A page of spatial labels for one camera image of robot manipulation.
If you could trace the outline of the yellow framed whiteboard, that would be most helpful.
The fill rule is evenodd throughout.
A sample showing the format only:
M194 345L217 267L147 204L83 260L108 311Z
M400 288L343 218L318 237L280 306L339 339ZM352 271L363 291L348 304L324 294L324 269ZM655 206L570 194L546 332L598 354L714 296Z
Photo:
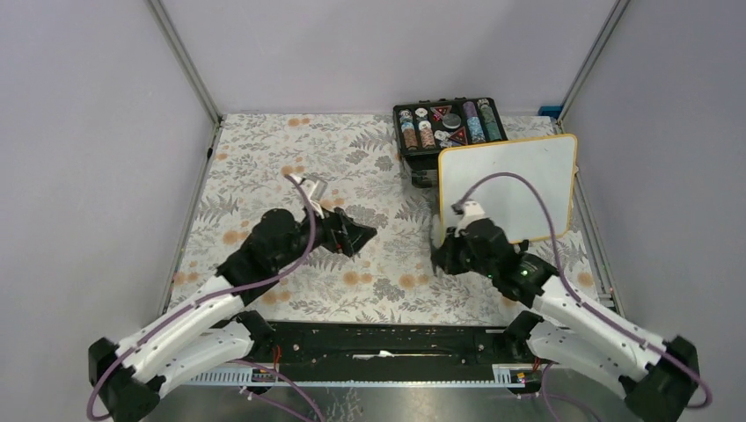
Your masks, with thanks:
M443 150L438 157L438 202L443 229L456 226L451 206L477 201L512 243L551 237L547 216L530 190L535 188L552 219L555 236L571 221L578 140L550 135L474 144Z

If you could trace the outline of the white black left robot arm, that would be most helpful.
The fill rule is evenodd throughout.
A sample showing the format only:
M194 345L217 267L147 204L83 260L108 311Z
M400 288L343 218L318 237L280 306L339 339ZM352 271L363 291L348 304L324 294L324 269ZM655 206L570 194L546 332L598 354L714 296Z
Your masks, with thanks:
M376 228L339 207L312 209L300 222L286 209L267 211L197 292L139 331L89 346L89 380L106 415L139 421L171 389L202 371L243 356L264 360L273 349L267 332L236 324L229 330L234 338L227 339L207 330L241 313L318 247L352 258L376 235Z

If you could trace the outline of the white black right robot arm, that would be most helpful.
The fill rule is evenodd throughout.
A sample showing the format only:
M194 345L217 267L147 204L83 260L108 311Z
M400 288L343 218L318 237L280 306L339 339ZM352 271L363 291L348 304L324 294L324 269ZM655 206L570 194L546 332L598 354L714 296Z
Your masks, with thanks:
M676 421L697 389L696 347L681 336L664 338L624 319L564 280L562 272L510 243L484 218L450 227L431 239L433 266L449 275L477 273L506 298L525 306L534 321L504 339L506 354L570 367L621 397L644 421Z

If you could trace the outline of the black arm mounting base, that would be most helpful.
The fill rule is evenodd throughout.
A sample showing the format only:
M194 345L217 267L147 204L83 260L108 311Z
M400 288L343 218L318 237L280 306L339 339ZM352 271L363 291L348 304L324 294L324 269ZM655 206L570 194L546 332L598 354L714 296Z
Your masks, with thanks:
M341 324L268 321L248 337L238 359L270 367L290 380L316 383L510 382L544 360L504 327Z

